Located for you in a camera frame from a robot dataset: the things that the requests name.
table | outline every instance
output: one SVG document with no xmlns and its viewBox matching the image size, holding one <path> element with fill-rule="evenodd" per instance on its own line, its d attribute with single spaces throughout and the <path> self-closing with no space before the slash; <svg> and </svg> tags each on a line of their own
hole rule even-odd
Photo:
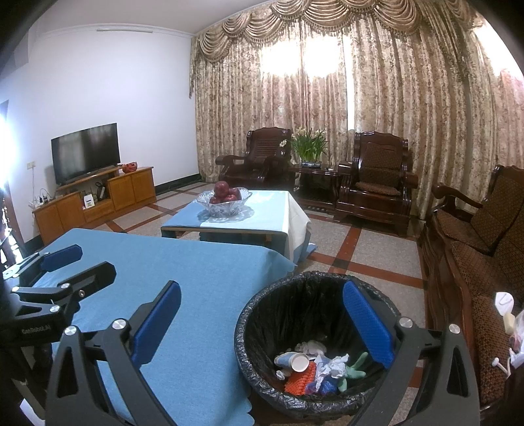
<svg viewBox="0 0 524 426">
<path fill-rule="evenodd" d="M 214 244 L 72 229 L 46 247 L 82 247 L 78 262 L 47 273 L 36 287 L 102 261 L 115 265 L 113 284 L 83 300 L 73 324 L 83 332 L 105 329 L 152 301 L 168 280 L 182 289 L 182 304 L 153 360 L 140 371 L 179 426 L 252 425 L 249 386 L 236 361 L 236 321 L 249 299 L 293 271 L 294 264 L 264 247 Z M 117 413 L 132 422 L 106 363 L 102 378 Z"/>
<path fill-rule="evenodd" d="M 201 241 L 265 246 L 295 264 L 304 260 L 316 246 L 309 244 L 311 220 L 298 203 L 288 191 L 252 193 L 238 215 L 225 218 L 211 217 L 194 200 L 160 227 L 162 236 L 198 231 Z"/>
<path fill-rule="evenodd" d="M 294 190 L 293 196 L 301 206 L 321 207 L 335 211 L 339 199 L 341 175 L 326 165 L 312 168 L 297 164 L 290 167 L 289 171 L 300 173 L 300 184 Z"/>
</svg>

television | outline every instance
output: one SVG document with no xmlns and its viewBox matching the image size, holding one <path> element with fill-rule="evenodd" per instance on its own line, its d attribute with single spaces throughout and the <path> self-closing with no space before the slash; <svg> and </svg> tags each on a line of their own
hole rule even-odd
<svg viewBox="0 0 524 426">
<path fill-rule="evenodd" d="M 57 185 L 120 162 L 116 123 L 92 127 L 51 140 Z"/>
</svg>

potted plant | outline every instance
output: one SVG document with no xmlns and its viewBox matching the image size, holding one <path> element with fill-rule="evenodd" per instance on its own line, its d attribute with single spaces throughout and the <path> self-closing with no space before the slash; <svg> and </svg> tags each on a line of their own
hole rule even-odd
<svg viewBox="0 0 524 426">
<path fill-rule="evenodd" d="M 291 135 L 291 148 L 300 157 L 302 167 L 321 167 L 320 156 L 326 148 L 325 130 L 299 127 Z"/>
</svg>

blue gripper pad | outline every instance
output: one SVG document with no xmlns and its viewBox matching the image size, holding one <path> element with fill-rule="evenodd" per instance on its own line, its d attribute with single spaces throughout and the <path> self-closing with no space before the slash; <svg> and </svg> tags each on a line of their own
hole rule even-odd
<svg viewBox="0 0 524 426">
<path fill-rule="evenodd" d="M 131 362 L 138 369 L 151 362 L 182 301 L 180 285 L 172 284 L 157 301 L 135 334 Z"/>
<path fill-rule="evenodd" d="M 82 248 L 77 244 L 66 247 L 65 249 L 55 251 L 43 256 L 40 269 L 47 272 L 56 271 L 70 263 L 76 262 L 82 258 Z"/>
<path fill-rule="evenodd" d="M 393 338 L 353 281 L 344 284 L 342 300 L 373 360 L 389 368 L 395 357 Z"/>
</svg>

red apple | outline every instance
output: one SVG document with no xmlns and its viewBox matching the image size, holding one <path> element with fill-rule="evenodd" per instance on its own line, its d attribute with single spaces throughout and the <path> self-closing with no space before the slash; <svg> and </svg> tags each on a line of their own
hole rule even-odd
<svg viewBox="0 0 524 426">
<path fill-rule="evenodd" d="M 230 194 L 230 195 L 227 195 L 226 197 L 224 197 L 224 202 L 228 202 L 228 201 L 237 201 L 237 198 L 235 197 L 234 194 Z"/>
<path fill-rule="evenodd" d="M 215 184 L 215 196 L 224 198 L 229 194 L 229 185 L 227 182 L 221 180 Z"/>
<path fill-rule="evenodd" d="M 240 189 L 238 188 L 230 188 L 229 194 L 234 195 L 237 200 L 242 199 L 242 195 L 240 195 Z"/>
</svg>

